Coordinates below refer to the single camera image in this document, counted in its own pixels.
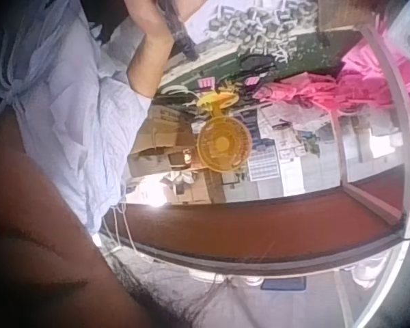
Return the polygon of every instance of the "black object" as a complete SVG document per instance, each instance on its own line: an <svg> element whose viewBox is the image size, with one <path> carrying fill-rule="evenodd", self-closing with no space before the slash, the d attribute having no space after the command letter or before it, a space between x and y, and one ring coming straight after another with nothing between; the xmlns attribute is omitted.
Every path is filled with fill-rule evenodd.
<svg viewBox="0 0 410 328"><path fill-rule="evenodd" d="M184 23L179 20L178 10L173 0L158 0L158 5L164 12L165 21L175 44L184 53L188 60L194 62L199 59L195 50L196 43L190 38Z"/></svg>
<svg viewBox="0 0 410 328"><path fill-rule="evenodd" d="M284 279L265 279L261 290L275 290L280 292L303 292L307 290L306 277L292 277Z"/></svg>

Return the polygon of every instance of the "cardboard box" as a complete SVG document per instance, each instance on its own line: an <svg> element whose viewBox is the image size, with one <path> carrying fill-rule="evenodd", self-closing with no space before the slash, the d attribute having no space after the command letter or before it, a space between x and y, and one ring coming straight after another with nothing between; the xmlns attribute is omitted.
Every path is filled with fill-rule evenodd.
<svg viewBox="0 0 410 328"><path fill-rule="evenodd" d="M155 105L149 108L148 118L138 131L131 154L162 148L164 154L192 149L196 145L187 117L168 107Z"/></svg>
<svg viewBox="0 0 410 328"><path fill-rule="evenodd" d="M184 150L195 147L185 114L164 106L151 106L128 157L133 178L170 172L187 166Z"/></svg>

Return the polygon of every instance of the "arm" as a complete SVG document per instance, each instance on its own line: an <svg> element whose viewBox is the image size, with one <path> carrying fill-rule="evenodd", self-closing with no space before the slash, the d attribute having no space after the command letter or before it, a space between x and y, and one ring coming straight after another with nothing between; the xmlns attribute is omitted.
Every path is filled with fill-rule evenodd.
<svg viewBox="0 0 410 328"><path fill-rule="evenodd" d="M154 0L124 2L132 20L145 34L128 67L129 84L138 94L152 98L161 82L174 41ZM176 0L180 19L186 21L204 2L205 0Z"/></svg>
<svg viewBox="0 0 410 328"><path fill-rule="evenodd" d="M163 77L172 47L171 36L161 39L147 35L144 37L127 71L129 84L134 91L147 98L153 98Z"/></svg>

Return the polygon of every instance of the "dark hair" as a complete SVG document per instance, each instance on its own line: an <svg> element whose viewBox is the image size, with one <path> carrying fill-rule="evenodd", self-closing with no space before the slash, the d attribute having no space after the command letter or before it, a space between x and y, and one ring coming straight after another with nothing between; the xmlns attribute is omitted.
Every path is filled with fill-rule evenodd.
<svg viewBox="0 0 410 328"><path fill-rule="evenodd" d="M134 299L149 314L152 328L190 328L200 314L199 311L182 308L176 302L164 299L156 288L145 286L118 258L109 259L117 279Z"/></svg>
<svg viewBox="0 0 410 328"><path fill-rule="evenodd" d="M228 279L222 284L211 284L204 295L199 295L186 307L167 299L154 286L139 281L131 269L117 257L111 255L107 259L127 293L149 313L152 328L200 327L207 305L222 289L232 285Z"/></svg>

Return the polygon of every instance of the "green surface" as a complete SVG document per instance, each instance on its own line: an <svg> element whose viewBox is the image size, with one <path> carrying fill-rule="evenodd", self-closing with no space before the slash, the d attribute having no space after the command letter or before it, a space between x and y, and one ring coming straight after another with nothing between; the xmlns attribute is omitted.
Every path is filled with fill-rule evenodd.
<svg viewBox="0 0 410 328"><path fill-rule="evenodd" d="M271 79L284 79L302 72L336 76L341 69L341 59L361 40L361 34L356 31L332 31L324 33L321 38L324 42L317 33L298 36L296 55L288 63L275 63L277 70ZM221 77L238 71L238 55L233 53L192 70L167 85L180 85L195 75L216 77L218 81ZM191 90L197 89L196 81L190 81L185 85Z"/></svg>

